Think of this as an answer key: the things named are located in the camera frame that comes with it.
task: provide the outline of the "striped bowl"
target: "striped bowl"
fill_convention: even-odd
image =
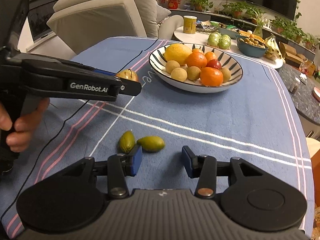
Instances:
[[[231,71],[231,78],[228,82],[223,83],[218,87],[206,87],[201,84],[200,79],[196,81],[186,80],[185,82],[174,80],[170,77],[170,74],[165,71],[166,60],[163,57],[165,49],[170,45],[166,45],[154,50],[149,56],[149,63],[154,69],[155,73],[168,84],[180,88],[185,91],[194,92],[194,93],[217,93],[224,90],[227,90],[237,82],[239,82],[243,76],[243,70],[240,64],[231,56],[219,49],[213,49],[208,46],[184,43],[190,49],[201,49],[204,53],[212,51],[218,57],[222,67],[227,67]]]

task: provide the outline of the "bowl of fruit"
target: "bowl of fruit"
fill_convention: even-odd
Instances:
[[[194,93],[217,93],[238,83],[240,64],[225,52],[204,45],[174,43],[154,50],[149,63],[168,84]]]
[[[238,49],[249,57],[262,57],[268,48],[261,41],[252,37],[237,35]]]

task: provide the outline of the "human hand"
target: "human hand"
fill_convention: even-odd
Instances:
[[[23,152],[29,146],[32,135],[41,122],[42,115],[48,108],[49,98],[44,98],[39,102],[35,111],[25,116],[19,117],[14,123],[15,132],[7,136],[6,142],[13,152]],[[9,131],[12,121],[4,106],[0,103],[0,129]]]

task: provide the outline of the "fruit bowl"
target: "fruit bowl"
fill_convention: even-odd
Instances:
[[[166,45],[154,50],[150,54],[149,63],[152,69],[155,71],[155,73],[163,81],[167,82],[168,84],[185,91],[206,94],[206,93],[217,93],[217,92],[227,90],[242,79],[243,70],[240,64],[233,57],[229,56],[222,50],[213,49],[208,46],[192,44],[192,43],[184,43],[184,45],[188,46],[190,49],[195,49],[195,48],[201,49],[204,53],[209,51],[214,52],[218,60],[220,61],[222,67],[227,67],[230,70],[231,78],[229,81],[216,87],[204,86],[202,85],[200,79],[196,81],[191,81],[187,79],[184,82],[181,82],[171,78],[171,75],[167,73],[165,70],[165,65],[167,61],[165,60],[163,54],[165,52],[165,49],[169,47],[169,45]]]
[[[259,48],[253,45],[249,45],[247,43],[244,43],[243,41],[239,41],[239,39],[246,39],[246,36],[242,36],[242,35],[237,35],[237,45],[238,45],[238,49],[245,55],[249,56],[249,57],[262,57],[266,51],[268,50],[263,49],[263,48]],[[254,39],[255,41],[257,41],[260,45],[264,45],[261,41],[258,41],[256,39]]]

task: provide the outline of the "marble countertop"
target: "marble countertop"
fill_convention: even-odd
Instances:
[[[294,78],[300,75],[300,72],[297,69],[287,64],[284,64],[278,69],[278,72],[287,88]],[[308,78],[307,84],[305,85],[301,82],[296,93],[294,95],[290,93],[290,96],[300,115],[308,121],[320,125],[320,106],[319,102],[313,96],[313,88],[315,86],[320,87],[320,84],[315,80]]]

